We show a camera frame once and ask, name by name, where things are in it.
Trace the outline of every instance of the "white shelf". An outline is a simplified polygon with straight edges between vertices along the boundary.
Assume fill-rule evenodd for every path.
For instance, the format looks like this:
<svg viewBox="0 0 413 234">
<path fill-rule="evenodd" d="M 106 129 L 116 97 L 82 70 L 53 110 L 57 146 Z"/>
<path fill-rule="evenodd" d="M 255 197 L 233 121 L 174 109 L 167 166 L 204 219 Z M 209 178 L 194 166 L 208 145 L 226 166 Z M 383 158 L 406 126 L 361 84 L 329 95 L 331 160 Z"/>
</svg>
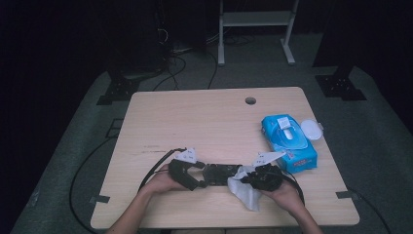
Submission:
<svg viewBox="0 0 413 234">
<path fill-rule="evenodd" d="M 234 12 L 223 14 L 223 26 L 288 25 L 291 12 Z"/>
</svg>

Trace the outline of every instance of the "human arm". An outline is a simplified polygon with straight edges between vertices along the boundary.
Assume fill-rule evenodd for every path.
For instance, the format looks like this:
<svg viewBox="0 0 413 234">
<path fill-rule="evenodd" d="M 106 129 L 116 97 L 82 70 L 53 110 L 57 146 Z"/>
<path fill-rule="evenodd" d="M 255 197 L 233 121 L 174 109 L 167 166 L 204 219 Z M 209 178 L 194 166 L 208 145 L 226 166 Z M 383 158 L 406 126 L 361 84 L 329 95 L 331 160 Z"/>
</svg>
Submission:
<svg viewBox="0 0 413 234">
<path fill-rule="evenodd" d="M 106 233 L 136 233 L 151 198 L 156 194 L 172 189 L 184 189 L 184 187 L 170 177 L 168 164 L 165 164 L 159 169 L 159 172 L 137 192 L 127 209 Z"/>
<path fill-rule="evenodd" d="M 304 234 L 322 234 L 319 225 L 298 196 L 297 190 L 289 182 L 284 180 L 280 188 L 275 191 L 261 190 L 261 192 L 274 200 L 282 209 L 288 211 L 297 220 Z"/>
</svg>

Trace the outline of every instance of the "white metal frame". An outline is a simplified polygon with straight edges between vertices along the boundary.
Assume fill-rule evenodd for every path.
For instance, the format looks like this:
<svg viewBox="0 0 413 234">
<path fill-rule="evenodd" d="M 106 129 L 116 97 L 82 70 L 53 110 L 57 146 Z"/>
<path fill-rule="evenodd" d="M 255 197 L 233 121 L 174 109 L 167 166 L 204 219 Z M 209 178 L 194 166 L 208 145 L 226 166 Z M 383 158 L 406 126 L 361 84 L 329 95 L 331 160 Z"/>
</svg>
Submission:
<svg viewBox="0 0 413 234">
<path fill-rule="evenodd" d="M 289 65 L 295 64 L 295 59 L 289 49 L 289 38 L 291 36 L 292 25 L 294 24 L 299 0 L 295 0 L 291 11 L 278 12 L 227 12 L 224 13 L 224 0 L 221 0 L 219 7 L 219 44 L 218 44 L 218 64 L 225 64 L 224 55 L 224 27 L 225 26 L 269 26 L 286 25 L 285 37 L 281 39 Z"/>
</svg>

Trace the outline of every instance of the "blue box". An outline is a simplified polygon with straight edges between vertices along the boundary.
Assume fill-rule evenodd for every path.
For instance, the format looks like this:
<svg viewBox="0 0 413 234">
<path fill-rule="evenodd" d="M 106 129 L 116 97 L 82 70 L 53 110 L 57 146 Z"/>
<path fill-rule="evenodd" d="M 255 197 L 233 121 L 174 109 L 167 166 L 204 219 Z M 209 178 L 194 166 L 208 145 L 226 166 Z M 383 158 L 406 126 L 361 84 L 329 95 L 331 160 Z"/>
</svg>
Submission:
<svg viewBox="0 0 413 234">
<path fill-rule="evenodd" d="M 287 138 L 279 126 L 279 119 L 287 118 L 293 138 Z M 267 116 L 262 120 L 262 131 L 274 151 L 285 152 L 277 160 L 280 168 L 291 174 L 317 167 L 318 154 L 305 137 L 301 127 L 287 114 Z"/>
</svg>

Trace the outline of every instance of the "black tape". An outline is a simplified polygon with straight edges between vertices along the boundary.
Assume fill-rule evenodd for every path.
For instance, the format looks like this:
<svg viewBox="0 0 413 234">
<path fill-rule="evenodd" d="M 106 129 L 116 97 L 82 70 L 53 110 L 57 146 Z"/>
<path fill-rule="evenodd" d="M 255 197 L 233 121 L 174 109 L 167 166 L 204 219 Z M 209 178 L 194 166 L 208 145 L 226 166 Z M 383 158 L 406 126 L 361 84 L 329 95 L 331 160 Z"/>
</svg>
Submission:
<svg viewBox="0 0 413 234">
<path fill-rule="evenodd" d="M 352 191 L 336 192 L 336 195 L 338 199 L 351 198 L 354 201 L 359 199 L 358 195 Z"/>
<path fill-rule="evenodd" d="M 96 204 L 96 203 L 108 203 L 109 202 L 110 197 L 106 197 L 106 196 L 97 196 L 97 197 L 92 197 L 91 200 L 89 200 L 90 203 L 92 204 Z"/>
</svg>

